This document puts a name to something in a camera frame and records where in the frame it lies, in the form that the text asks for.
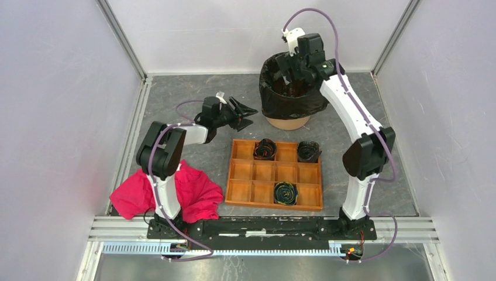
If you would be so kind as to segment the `black trash bag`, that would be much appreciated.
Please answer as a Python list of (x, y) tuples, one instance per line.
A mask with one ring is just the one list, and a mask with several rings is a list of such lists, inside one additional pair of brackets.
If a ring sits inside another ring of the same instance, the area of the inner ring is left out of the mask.
[(292, 120), (325, 110), (329, 101), (304, 80), (286, 83), (276, 53), (265, 60), (259, 76), (261, 111), (265, 117)]

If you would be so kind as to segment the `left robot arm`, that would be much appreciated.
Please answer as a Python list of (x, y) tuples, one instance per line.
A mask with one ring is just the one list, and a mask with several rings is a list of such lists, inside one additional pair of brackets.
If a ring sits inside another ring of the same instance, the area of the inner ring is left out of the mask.
[(151, 123), (137, 152), (136, 163), (151, 184), (156, 203), (152, 222), (169, 238), (178, 238), (184, 230), (184, 223), (177, 218), (181, 206), (175, 187), (175, 173), (184, 146), (209, 143), (223, 126), (241, 131), (253, 124), (249, 117), (257, 112), (233, 97), (225, 100), (219, 92), (202, 100), (201, 111), (190, 123)]

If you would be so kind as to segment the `orange trash bin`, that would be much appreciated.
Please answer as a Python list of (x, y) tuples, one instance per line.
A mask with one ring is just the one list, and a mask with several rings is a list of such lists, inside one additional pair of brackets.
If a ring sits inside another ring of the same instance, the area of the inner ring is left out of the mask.
[(303, 127), (310, 120), (310, 118), (310, 116), (297, 119), (274, 119), (266, 117), (266, 120), (269, 124), (277, 129), (284, 131), (293, 131)]

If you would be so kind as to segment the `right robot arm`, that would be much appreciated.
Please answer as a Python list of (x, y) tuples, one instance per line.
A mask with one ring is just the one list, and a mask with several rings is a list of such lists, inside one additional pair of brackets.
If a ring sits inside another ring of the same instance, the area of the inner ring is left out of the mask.
[(370, 218), (370, 195), (384, 166), (391, 161), (395, 131), (382, 126), (360, 101), (337, 57), (327, 59), (319, 34), (301, 28), (283, 31), (288, 52), (277, 56), (283, 77), (317, 88), (344, 123), (351, 145), (342, 157), (349, 174), (346, 199), (339, 210), (338, 232), (352, 239)]

